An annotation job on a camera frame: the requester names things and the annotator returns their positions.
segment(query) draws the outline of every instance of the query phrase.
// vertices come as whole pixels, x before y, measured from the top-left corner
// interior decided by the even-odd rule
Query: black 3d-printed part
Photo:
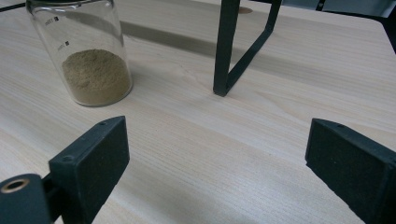
[[[365,223],[396,223],[396,153],[335,122],[313,119],[307,166]]]
[[[50,160],[51,181],[67,195],[64,223],[92,223],[128,162],[125,117],[96,124]]]
[[[51,223],[39,175],[17,175],[0,184],[0,223]]]

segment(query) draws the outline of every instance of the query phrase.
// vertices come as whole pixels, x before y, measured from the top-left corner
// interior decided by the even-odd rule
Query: wooden table
[[[282,7],[226,97],[212,92],[219,1],[118,0],[134,89],[75,104],[24,8],[0,13],[0,179],[46,175],[96,122],[125,115],[131,162],[95,223],[361,223],[305,166],[312,118],[396,148],[396,57],[375,21]],[[269,6],[242,2],[233,60]]]

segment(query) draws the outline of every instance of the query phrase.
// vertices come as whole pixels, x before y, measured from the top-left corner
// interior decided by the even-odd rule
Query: black metal frame
[[[213,92],[220,96],[227,95],[228,91],[242,76],[256,53],[262,48],[265,41],[273,32],[282,0],[273,1],[264,31],[229,72],[231,55],[233,52],[233,36],[235,34],[236,23],[238,20],[240,2],[240,0],[221,0],[215,76],[213,83]]]

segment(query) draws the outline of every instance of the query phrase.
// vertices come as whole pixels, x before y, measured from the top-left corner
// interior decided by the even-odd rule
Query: brown powder
[[[71,93],[82,105],[108,105],[122,99],[132,80],[125,61],[103,49],[74,53],[62,63]]]

